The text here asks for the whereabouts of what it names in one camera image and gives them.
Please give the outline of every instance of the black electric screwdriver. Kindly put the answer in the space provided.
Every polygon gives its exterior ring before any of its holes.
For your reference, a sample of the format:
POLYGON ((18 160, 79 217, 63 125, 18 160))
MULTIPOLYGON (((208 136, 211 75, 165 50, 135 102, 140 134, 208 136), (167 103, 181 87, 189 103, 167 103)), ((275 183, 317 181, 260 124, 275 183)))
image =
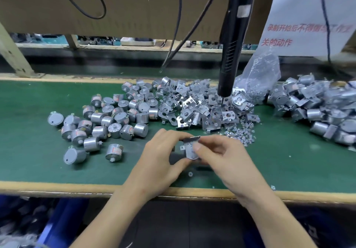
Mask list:
POLYGON ((230 96, 233 90, 252 6, 253 0, 229 0, 228 10, 220 32, 223 55, 217 94, 223 98, 230 96))

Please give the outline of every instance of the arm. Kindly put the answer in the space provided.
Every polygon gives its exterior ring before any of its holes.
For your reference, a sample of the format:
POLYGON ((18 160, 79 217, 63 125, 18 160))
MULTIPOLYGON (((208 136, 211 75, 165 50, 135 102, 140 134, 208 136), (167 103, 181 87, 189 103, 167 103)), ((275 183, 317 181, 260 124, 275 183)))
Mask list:
POLYGON ((131 221, 150 199, 164 192, 190 164, 187 158, 169 164, 169 154, 189 133, 160 129, 146 143, 126 182, 70 248, 117 248, 131 221))
POLYGON ((258 171, 240 141, 220 135, 201 137, 193 145, 247 208, 266 248, 316 248, 316 245, 258 171))

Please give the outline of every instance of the brown panel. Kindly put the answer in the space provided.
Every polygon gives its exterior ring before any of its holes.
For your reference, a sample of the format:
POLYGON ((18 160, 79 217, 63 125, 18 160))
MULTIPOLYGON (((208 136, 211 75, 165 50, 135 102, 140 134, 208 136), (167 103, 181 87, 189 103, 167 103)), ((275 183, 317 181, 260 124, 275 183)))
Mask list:
MULTIPOLYGON (((75 0, 91 15, 99 16, 99 0, 75 0)), ((92 20, 68 0, 0 0, 0 22, 9 32, 128 36, 171 39, 176 25, 178 0, 105 0, 108 14, 92 20)), ((207 0, 183 0, 177 39, 191 29, 207 0)), ((228 0, 214 0, 192 40, 218 41, 228 0)), ((258 43, 272 0, 255 0, 245 42, 258 43)))

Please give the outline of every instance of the paper sign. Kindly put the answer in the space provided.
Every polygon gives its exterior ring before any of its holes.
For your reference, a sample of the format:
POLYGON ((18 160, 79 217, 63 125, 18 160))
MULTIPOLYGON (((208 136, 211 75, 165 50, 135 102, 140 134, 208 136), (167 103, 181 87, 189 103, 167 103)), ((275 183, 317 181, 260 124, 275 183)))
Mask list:
MULTIPOLYGON (((356 0, 325 0, 330 52, 340 53, 356 29, 356 0)), ((273 0, 257 50, 279 56, 326 56, 327 27, 321 0, 273 0)))

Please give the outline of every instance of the green work surface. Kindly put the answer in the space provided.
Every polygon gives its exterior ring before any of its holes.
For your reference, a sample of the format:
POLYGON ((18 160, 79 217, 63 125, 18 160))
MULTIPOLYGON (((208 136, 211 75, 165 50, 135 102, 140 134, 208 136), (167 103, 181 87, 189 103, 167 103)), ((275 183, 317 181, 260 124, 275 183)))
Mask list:
MULTIPOLYGON (((82 106, 96 93, 112 97, 120 84, 1 81, 2 133, 0 181, 120 185, 130 174, 145 142, 160 129, 175 129, 160 121, 149 123, 145 139, 108 139, 101 151, 80 165, 66 165, 63 155, 70 142, 47 123, 51 111, 82 117, 82 106), (124 146, 123 159, 105 159, 111 143, 124 146)), ((356 153, 310 134, 304 124, 272 116, 273 108, 256 106, 261 123, 255 125, 255 143, 247 147, 266 181, 280 191, 356 192, 356 153)), ((202 129, 191 129, 194 136, 202 129)), ((206 168, 191 166, 175 187, 225 188, 206 168)))

